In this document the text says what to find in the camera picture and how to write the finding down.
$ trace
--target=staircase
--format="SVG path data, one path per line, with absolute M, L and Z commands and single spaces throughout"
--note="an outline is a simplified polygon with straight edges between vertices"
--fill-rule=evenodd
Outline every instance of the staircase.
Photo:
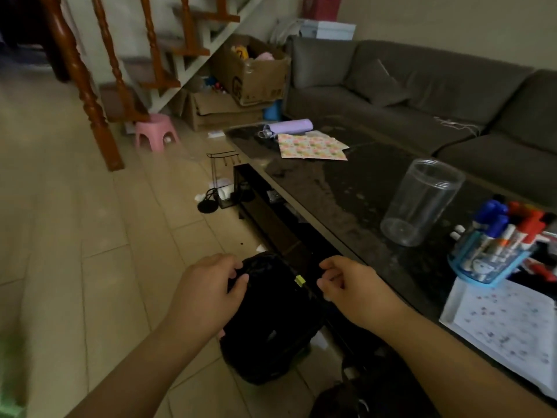
M 102 1 L 92 0 L 115 79 L 99 86 L 106 119 L 91 87 L 90 74 L 77 51 L 75 37 L 62 14 L 60 0 L 41 1 L 70 75 L 80 90 L 80 98 L 101 154 L 109 170 L 118 170 L 124 165 L 106 120 L 147 121 L 150 113 L 161 111 L 262 0 L 247 0 L 241 6 L 238 0 L 216 0 L 216 12 L 198 11 L 190 8 L 189 0 L 180 0 L 180 3 L 168 6 L 169 15 L 182 25 L 183 35 L 180 36 L 157 34 L 151 17 L 150 0 L 141 0 L 150 57 L 118 57 Z M 218 31 L 212 29 L 211 24 L 214 23 L 220 24 Z M 163 56 L 168 60 L 171 71 L 164 69 Z M 124 82 L 120 64 L 132 82 Z

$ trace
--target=black bag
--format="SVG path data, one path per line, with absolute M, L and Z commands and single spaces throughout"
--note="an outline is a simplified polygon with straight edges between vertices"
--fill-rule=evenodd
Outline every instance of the black bag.
M 296 283 L 297 273 L 280 256 L 261 253 L 243 261 L 246 296 L 225 326 L 222 356 L 241 378 L 261 385 L 286 374 L 324 324 L 315 295 Z M 233 287 L 231 279 L 228 290 Z
M 426 393 L 402 358 L 389 346 L 373 355 L 373 367 L 356 379 L 349 379 L 343 361 L 343 382 L 317 397 L 310 418 L 437 418 Z

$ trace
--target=person's left hand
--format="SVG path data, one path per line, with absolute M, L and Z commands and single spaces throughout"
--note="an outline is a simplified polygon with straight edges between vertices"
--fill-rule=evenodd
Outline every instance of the person's left hand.
M 236 277 L 242 262 L 234 255 L 217 253 L 188 267 L 174 293 L 168 314 L 161 326 L 174 338 L 205 343 L 234 316 L 246 294 L 248 275 L 236 280 L 227 293 L 228 279 Z

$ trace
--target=pink stool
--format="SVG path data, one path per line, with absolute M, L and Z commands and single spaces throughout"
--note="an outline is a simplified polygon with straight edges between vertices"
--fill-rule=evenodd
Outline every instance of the pink stool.
M 149 139 L 151 151 L 164 151 L 164 136 L 171 133 L 175 142 L 179 142 L 176 129 L 170 117 L 164 114 L 150 114 L 148 122 L 138 121 L 135 124 L 135 146 L 139 148 L 140 137 L 145 135 Z

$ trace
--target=green object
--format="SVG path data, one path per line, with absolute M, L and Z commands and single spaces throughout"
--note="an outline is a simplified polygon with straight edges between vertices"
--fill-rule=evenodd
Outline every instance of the green object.
M 23 340 L 18 336 L 0 337 L 0 418 L 25 418 L 18 404 L 18 389 L 24 387 Z

